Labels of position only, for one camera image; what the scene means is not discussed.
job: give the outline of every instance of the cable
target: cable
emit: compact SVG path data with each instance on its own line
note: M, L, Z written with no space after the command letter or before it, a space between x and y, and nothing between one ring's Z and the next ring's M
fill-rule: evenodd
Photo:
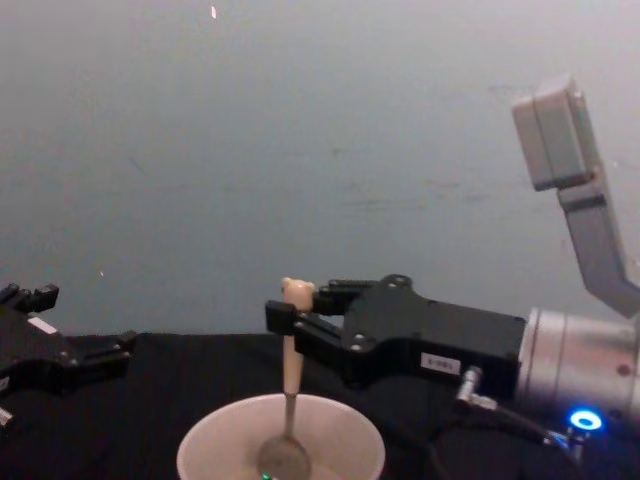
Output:
M547 440L548 442L550 442L551 445L555 446L560 450L560 453L562 453L564 458L569 462L569 464L571 464L571 466L573 467L573 470L576 472L580 480L587 480L587 476L582 470L582 467L580 466L576 458L573 455L571 455L571 452L569 451L569 449L567 449L565 445L547 429L538 425L536 422L529 420L527 417L524 417L512 410L509 410L501 406L498 406L495 412L511 420L512 422L523 426L524 428L528 428L531 431L538 433L538 435L540 435L543 439Z
M519 415L509 409L498 406L493 411L498 417L502 417L503 421L506 420L507 423L501 423L496 425L494 423L489 422L472 422L468 418L457 418L451 422L445 423L436 429L429 435L428 437L428 452L429 459L431 460L431 464L435 470L437 478L439 480L454 480L451 473L446 469L444 464L442 463L438 451L436 449L437 440L442 437L447 432L455 429L463 429L463 430L477 430L477 431L497 431L507 435L511 435L514 437L521 438L530 443L534 443L538 446L552 446L553 448L557 448L562 453L563 457L569 462L572 467L572 470L576 473L579 480L587 480L587 477L580 467L580 464L577 460L571 455L570 451L565 447L565 445L558 440L553 434L547 431L542 426L537 423L529 420L528 418Z

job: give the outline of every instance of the black table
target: black table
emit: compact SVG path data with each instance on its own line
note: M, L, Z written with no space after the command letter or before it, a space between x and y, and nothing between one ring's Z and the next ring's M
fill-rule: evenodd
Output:
M281 359L281 340L272 335L143 334L123 378L63 397L21 391L2 400L17 423L0 443L0 479L176 480L176 452L187 431L223 405L280 391ZM353 391L310 360L302 390L348 404L374 422L387 449L383 479L436 478L426 437L448 414L452 390L390 378ZM438 449L456 480L573 478L557 453L497 432L452 432ZM609 463L589 467L597 469L591 478L634 478Z

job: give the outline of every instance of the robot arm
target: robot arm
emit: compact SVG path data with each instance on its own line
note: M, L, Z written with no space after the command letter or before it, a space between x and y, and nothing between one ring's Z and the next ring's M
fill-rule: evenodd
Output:
M15 284L0 290L0 395L21 389L63 392L126 371L135 332L126 332L91 351L81 350L34 315L53 308L57 299L55 285L34 292ZM11 413L0 408L0 434L13 421Z
M558 189L588 290L632 317L640 311L640 288L627 276L584 95L570 77L560 77L517 102L513 114L535 189ZM330 315L343 316L343 327L321 317ZM347 385L387 375L427 377L461 386L467 399L513 400L553 425L589 411L597 415L594 425L640 437L633 323L539 309L524 321L422 298L402 275L332 280L314 295L310 313L271 301L266 317L269 331L293 335L300 353L340 372ZM474 369L481 381L464 394Z
M556 188L587 290L624 317L640 311L584 94L568 75L517 101L513 117L537 191Z

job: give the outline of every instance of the label sticker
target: label sticker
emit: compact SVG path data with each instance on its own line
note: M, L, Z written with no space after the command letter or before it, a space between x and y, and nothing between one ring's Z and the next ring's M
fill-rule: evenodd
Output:
M42 330L44 333L48 335L51 335L52 333L57 332L57 330L54 327L52 327L51 325L49 325L47 322L45 322L39 317L30 318L28 322L34 327L39 328L40 330Z
M422 353L420 366L422 368L428 368L429 370L435 370L436 372L460 376L460 360L456 360L454 358Z

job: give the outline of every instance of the paper cup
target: paper cup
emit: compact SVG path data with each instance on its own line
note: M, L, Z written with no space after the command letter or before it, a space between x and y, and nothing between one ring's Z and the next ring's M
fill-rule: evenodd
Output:
M181 480L260 480L258 451L282 434L285 397L247 398L200 420L178 449ZM311 480L378 480L385 460L376 427L347 405L298 395L294 435L309 454Z

